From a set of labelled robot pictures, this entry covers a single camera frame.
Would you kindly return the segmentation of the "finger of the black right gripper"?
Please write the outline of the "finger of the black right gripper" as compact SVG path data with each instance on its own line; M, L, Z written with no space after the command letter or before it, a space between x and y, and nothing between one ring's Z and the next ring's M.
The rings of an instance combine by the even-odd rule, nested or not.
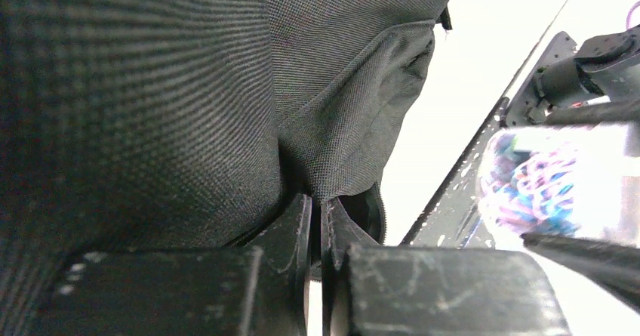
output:
M592 280L639 312L639 249L612 242L526 233L530 251Z

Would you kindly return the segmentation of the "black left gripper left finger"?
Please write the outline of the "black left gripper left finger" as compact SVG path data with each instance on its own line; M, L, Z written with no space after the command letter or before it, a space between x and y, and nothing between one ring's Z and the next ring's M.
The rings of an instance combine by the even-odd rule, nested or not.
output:
M312 200L242 247L74 257L34 335L304 335Z

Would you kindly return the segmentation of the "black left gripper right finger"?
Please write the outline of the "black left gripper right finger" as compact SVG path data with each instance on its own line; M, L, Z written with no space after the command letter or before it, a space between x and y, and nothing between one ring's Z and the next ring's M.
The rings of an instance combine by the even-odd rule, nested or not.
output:
M541 266L514 251L378 245L338 199L321 210L326 335L568 335Z

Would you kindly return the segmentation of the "clear jar of beads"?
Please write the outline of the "clear jar of beads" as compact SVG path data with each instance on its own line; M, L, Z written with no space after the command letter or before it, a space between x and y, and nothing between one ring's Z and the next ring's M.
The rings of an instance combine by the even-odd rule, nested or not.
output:
M476 175L497 248L535 233L639 245L639 127L631 122L498 131Z

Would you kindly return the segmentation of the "black backpack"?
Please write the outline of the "black backpack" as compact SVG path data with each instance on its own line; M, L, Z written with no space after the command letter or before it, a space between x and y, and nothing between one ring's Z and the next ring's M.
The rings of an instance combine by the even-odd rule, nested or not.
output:
M1 0L1 333L68 256L245 240L380 183L450 0Z

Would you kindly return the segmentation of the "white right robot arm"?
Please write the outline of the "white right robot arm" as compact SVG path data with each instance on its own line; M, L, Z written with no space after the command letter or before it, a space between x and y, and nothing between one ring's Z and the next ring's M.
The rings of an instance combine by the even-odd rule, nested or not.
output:
M639 123L639 28L598 35L580 47L555 35L506 111L509 125ZM526 236L525 247L576 270L639 309L639 251L614 240Z

